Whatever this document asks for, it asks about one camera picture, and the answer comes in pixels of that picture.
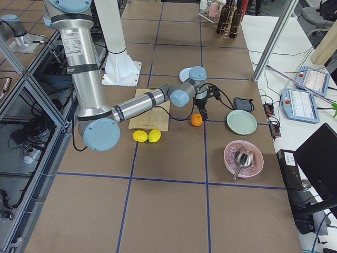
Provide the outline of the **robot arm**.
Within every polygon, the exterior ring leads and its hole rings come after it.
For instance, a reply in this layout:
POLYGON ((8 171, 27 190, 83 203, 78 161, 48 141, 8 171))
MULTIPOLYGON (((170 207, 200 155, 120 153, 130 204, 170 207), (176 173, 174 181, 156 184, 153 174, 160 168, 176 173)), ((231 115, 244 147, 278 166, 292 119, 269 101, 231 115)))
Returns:
POLYGON ((1 16, 1 40, 6 42, 11 37, 21 37, 27 34, 19 17, 15 14, 1 16))
POLYGON ((108 50, 106 73, 100 75, 90 29, 93 26, 91 1, 45 1, 45 24, 58 30, 68 62, 80 109, 77 120, 85 144, 95 151, 114 147, 121 135, 119 123, 171 101, 176 107, 193 102, 202 118, 209 98, 206 71, 195 66, 179 85, 158 89, 115 106, 105 101, 103 84, 135 85, 141 63, 128 55, 117 1, 95 1, 95 7, 108 50))

